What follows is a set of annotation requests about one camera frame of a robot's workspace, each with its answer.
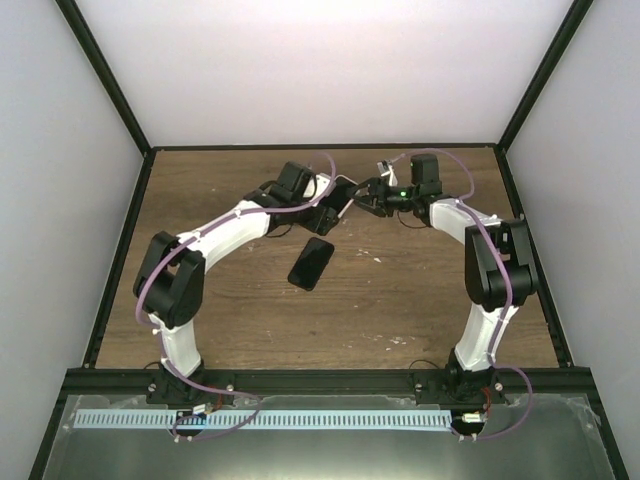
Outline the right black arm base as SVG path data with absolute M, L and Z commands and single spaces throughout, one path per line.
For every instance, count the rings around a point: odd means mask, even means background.
M 453 403 L 482 401 L 489 403 L 496 369 L 488 367 L 479 371 L 465 370 L 451 349 L 443 367 L 431 360 L 416 359 L 408 369 L 423 367 L 427 374 L 410 374 L 408 380 L 415 392 L 429 392 L 445 396 Z

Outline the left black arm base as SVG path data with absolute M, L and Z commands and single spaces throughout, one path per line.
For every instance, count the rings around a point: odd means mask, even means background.
M 165 369 L 160 361 L 150 362 L 144 366 L 151 370 L 151 382 L 148 386 L 148 404 L 197 405 L 212 403 L 215 407 L 231 405 L 233 398 L 217 393 L 205 392 L 189 386 Z

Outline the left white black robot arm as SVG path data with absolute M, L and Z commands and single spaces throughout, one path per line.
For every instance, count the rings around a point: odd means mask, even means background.
M 347 190 L 355 183 L 337 173 L 315 173 L 288 162 L 275 180 L 246 194 L 228 212 L 193 230 L 151 239 L 136 276 L 135 316 L 152 328 L 161 345 L 161 365 L 173 375 L 170 393 L 181 403 L 196 402 L 204 392 L 194 320 L 202 305 L 209 270 L 245 244 L 281 226 L 301 226 L 326 235 L 352 204 Z

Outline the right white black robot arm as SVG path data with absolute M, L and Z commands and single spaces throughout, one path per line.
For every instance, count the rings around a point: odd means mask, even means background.
M 461 339 L 444 373 L 447 396 L 458 403 L 472 399 L 490 383 L 496 353 L 506 327 L 539 288 L 528 228 L 467 205 L 472 191 L 454 197 L 444 191 L 439 149 L 406 153 L 411 180 L 401 186 L 396 160 L 379 162 L 379 175 L 348 189 L 356 206 L 377 217 L 410 213 L 425 227 L 449 235 L 464 248 L 464 284 L 471 301 Z

